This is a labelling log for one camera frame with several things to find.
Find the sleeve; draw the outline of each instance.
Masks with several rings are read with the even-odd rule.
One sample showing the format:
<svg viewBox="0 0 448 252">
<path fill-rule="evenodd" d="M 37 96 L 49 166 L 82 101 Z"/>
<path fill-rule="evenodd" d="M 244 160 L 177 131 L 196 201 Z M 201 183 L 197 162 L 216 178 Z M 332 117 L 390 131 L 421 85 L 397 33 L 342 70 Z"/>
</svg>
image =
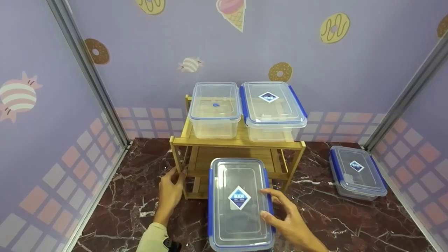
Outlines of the sleeve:
<svg viewBox="0 0 448 252">
<path fill-rule="evenodd" d="M 159 223 L 151 223 L 140 239 L 137 252 L 168 252 L 164 240 L 168 238 L 167 228 Z"/>
</svg>

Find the food storage container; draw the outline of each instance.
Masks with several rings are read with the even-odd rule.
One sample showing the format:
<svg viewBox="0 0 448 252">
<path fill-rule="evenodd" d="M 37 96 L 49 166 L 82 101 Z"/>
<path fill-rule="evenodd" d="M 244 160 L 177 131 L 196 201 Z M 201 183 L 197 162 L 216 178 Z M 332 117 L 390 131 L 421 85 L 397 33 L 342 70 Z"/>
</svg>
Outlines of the food storage container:
<svg viewBox="0 0 448 252">
<path fill-rule="evenodd" d="M 197 138 L 234 138 L 241 118 L 236 83 L 196 83 L 188 117 Z"/>
<path fill-rule="evenodd" d="M 374 200 L 388 193 L 372 156 L 361 149 L 333 146 L 330 167 L 338 193 L 359 200 Z"/>
<path fill-rule="evenodd" d="M 307 114 L 284 82 L 245 82 L 240 96 L 251 141 L 292 142 L 306 126 Z"/>
<path fill-rule="evenodd" d="M 217 252 L 270 249 L 274 229 L 260 217 L 272 211 L 263 163 L 250 158 L 216 158 L 211 162 L 208 188 L 208 236 Z"/>
</svg>

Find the fingernail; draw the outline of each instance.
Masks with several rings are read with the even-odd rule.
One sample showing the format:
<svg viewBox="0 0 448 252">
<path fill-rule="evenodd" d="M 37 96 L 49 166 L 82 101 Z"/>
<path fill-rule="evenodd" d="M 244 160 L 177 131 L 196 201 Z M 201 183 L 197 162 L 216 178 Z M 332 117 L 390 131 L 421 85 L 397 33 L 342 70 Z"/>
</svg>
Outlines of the fingernail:
<svg viewBox="0 0 448 252">
<path fill-rule="evenodd" d="M 266 211 L 261 211 L 261 212 L 260 212 L 260 215 L 261 215 L 261 217 L 265 218 L 266 216 L 269 215 L 269 213 L 266 212 Z"/>
</svg>

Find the marble countertop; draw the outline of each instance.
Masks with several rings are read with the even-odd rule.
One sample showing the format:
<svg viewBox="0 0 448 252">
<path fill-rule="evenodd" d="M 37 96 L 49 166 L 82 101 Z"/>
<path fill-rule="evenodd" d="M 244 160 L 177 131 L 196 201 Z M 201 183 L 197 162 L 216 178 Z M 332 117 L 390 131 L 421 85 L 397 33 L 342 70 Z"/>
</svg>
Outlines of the marble countertop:
<svg viewBox="0 0 448 252">
<path fill-rule="evenodd" d="M 311 231 L 331 251 L 434 251 L 392 191 L 372 202 L 337 194 L 328 163 L 330 147 L 335 144 L 340 145 L 307 143 L 286 193 Z M 291 161 L 291 153 L 286 156 Z M 154 218 L 160 177 L 173 166 L 168 139 L 135 139 L 73 251 L 135 251 Z M 182 199 L 168 234 L 182 243 L 182 251 L 212 252 L 207 201 Z M 292 252 L 294 247 L 277 234 L 274 251 Z"/>
</svg>

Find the purple wall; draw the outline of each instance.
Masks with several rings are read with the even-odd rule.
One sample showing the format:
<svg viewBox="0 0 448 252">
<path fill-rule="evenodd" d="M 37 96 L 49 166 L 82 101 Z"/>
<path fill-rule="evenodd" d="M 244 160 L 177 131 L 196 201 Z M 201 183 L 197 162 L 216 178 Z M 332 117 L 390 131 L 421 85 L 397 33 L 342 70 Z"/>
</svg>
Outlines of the purple wall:
<svg viewBox="0 0 448 252">
<path fill-rule="evenodd" d="M 240 32 L 217 11 L 216 0 L 166 1 L 157 15 L 137 2 L 69 0 L 83 38 L 108 49 L 109 62 L 97 68 L 114 105 L 164 111 L 164 117 L 144 117 L 151 129 L 139 128 L 132 113 L 125 117 L 135 124 L 131 138 L 178 134 L 170 123 L 182 119 L 168 110 L 184 111 L 183 97 L 198 81 L 269 80 L 269 69 L 287 62 L 293 68 L 288 83 L 316 116 L 302 140 L 363 143 L 435 46 L 448 13 L 445 0 L 248 0 Z M 349 17 L 349 30 L 324 43 L 319 29 L 335 13 Z M 197 71 L 178 69 L 196 57 L 203 62 Z"/>
<path fill-rule="evenodd" d="M 439 245 L 448 251 L 448 63 L 374 154 Z"/>
<path fill-rule="evenodd" d="M 59 252 L 119 146 L 46 1 L 4 2 L 0 31 L 0 252 Z"/>
</svg>

